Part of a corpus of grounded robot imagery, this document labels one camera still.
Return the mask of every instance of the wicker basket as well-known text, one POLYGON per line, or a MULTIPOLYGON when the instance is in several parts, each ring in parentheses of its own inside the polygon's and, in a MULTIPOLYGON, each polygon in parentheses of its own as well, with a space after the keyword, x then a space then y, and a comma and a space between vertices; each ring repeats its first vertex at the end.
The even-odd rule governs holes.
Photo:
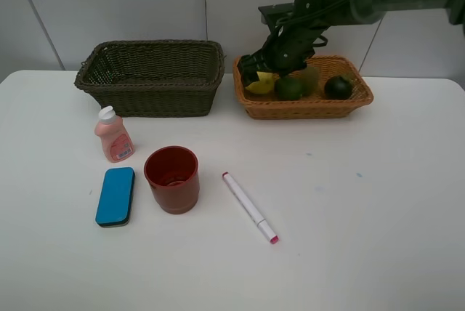
POLYGON ((247 114, 257 119, 288 118, 341 118, 353 110, 373 101, 373 94, 354 65, 338 55, 315 56, 307 63, 320 71, 320 82, 316 92, 310 97, 295 101, 280 101, 274 94, 255 95, 245 90, 238 70, 238 58, 234 63, 235 93, 247 114), (327 100, 324 98, 324 86, 333 76, 352 73, 354 89, 348 100, 327 100))
POLYGON ((112 41, 95 47, 74 84, 119 116, 204 116, 224 70, 213 41, 112 41))

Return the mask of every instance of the black cable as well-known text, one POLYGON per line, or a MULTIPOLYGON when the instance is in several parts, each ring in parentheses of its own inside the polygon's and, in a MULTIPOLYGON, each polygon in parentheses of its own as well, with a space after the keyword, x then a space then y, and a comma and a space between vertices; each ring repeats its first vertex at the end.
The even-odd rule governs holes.
POLYGON ((337 9, 338 7, 346 4, 349 1, 351 1, 351 0, 339 0, 337 2, 334 2, 333 4, 330 4, 326 8, 323 8, 323 9, 321 9, 319 11, 316 11, 315 13, 312 13, 311 15, 303 15, 301 17, 297 17, 297 18, 294 18, 294 19, 289 19, 287 22, 284 22, 282 25, 299 24, 299 23, 304 23, 304 22, 308 22, 308 21, 311 21, 311 20, 318 19, 322 15, 325 15, 326 13, 334 11, 335 9, 337 9))
POLYGON ((319 42, 317 44, 313 44, 312 47, 324 47, 328 44, 328 39, 323 36, 323 35, 319 35, 318 38, 322 41, 322 42, 319 42))

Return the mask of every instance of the bottle label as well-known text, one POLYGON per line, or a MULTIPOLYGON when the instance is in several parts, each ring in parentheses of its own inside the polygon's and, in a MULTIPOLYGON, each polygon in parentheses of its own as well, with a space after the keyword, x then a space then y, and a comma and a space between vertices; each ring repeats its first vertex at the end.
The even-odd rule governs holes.
POLYGON ((131 155, 132 151, 128 136, 126 134, 122 134, 111 145, 110 154, 114 161, 118 161, 128 155, 131 155))

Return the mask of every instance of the yellow lemon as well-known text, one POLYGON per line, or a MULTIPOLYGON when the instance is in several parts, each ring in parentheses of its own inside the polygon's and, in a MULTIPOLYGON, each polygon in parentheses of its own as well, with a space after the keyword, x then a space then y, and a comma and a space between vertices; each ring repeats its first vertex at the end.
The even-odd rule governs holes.
POLYGON ((246 89, 254 94, 268 94, 275 88, 275 80, 273 79, 272 73, 256 73, 259 77, 259 81, 252 82, 246 89))

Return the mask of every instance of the green lime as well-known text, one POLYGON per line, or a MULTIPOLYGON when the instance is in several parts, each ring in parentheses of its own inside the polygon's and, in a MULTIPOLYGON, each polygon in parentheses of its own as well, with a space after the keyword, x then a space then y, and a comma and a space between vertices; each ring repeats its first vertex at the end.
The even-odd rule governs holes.
POLYGON ((346 100, 352 95, 353 89, 353 85, 346 77, 334 76, 325 84, 325 95, 328 99, 346 100))
POLYGON ((320 73, 318 72, 317 68, 307 66, 304 70, 298 71, 295 77, 298 78, 304 87, 304 97, 309 97, 318 86, 320 73))
POLYGON ((275 93, 280 100, 299 100, 303 92, 304 87, 297 78, 284 76, 275 82, 275 93))

